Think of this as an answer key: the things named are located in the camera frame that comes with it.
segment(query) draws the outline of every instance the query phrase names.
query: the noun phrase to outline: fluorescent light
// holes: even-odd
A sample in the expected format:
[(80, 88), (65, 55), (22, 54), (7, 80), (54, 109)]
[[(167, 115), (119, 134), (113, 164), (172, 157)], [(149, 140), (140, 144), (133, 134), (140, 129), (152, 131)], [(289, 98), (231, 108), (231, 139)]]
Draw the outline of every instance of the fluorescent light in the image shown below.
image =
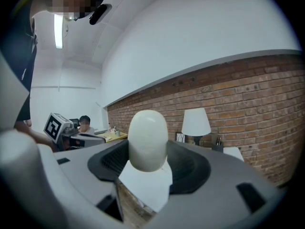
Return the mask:
[(62, 28), (63, 28), (63, 16), (54, 14), (54, 34), (56, 48), (62, 49)]

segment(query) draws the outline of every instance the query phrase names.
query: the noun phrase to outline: picture frame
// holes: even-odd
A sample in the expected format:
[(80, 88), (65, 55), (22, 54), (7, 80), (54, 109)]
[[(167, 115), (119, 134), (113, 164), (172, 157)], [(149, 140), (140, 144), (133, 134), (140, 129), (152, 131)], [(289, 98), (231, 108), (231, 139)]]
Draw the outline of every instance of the picture frame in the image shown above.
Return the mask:
[(182, 132), (176, 132), (175, 133), (175, 140), (177, 142), (185, 143), (186, 135), (184, 135)]

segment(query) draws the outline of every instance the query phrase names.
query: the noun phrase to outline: red brick wall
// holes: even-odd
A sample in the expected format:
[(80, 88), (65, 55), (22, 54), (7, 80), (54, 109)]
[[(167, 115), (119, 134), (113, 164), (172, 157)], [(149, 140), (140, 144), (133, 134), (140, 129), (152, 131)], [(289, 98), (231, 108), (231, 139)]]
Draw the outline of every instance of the red brick wall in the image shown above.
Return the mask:
[[(140, 91), (108, 107), (109, 122), (128, 132), (135, 113), (152, 109), (166, 119), (169, 139), (185, 109), (204, 107), (213, 133), (240, 148), (245, 162), (279, 185), (290, 179), (301, 151), (305, 71), (298, 56), (249, 58), (214, 65)], [(208, 146), (205, 140), (201, 145)]]

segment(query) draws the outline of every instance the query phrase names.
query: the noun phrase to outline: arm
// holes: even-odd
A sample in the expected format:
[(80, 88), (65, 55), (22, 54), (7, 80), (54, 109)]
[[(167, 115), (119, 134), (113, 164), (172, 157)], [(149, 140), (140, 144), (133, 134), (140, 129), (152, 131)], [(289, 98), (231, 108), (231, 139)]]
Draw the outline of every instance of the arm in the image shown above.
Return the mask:
[(23, 121), (17, 121), (15, 124), (15, 128), (17, 129), (17, 131), (26, 133), (29, 136), (31, 136), (35, 140), (36, 143), (48, 145), (52, 149), (53, 152), (56, 152), (56, 146), (52, 142), (52, 140), (49, 139), (48, 136), (46, 136), (42, 133), (33, 131)]

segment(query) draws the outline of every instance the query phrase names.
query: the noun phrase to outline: man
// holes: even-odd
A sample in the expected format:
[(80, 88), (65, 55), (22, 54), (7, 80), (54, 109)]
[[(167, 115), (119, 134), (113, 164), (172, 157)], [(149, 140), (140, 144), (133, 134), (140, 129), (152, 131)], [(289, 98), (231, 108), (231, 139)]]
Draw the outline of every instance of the man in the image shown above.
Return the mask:
[[(77, 20), (95, 11), (103, 0), (20, 0), (10, 15), (10, 29), (0, 43), (0, 50), (9, 67), (23, 84), (31, 91), (34, 62), (38, 42), (34, 15), (48, 11), (63, 15), (68, 20)], [(16, 120), (15, 128), (30, 135), (36, 143), (45, 144), (56, 151), (54, 143), (44, 134), (35, 132), (29, 126), (30, 94), (23, 104)]]
[(92, 127), (90, 127), (90, 118), (86, 115), (82, 116), (80, 118), (80, 128), (79, 131), (81, 133), (88, 133), (91, 135), (94, 135), (94, 129)]

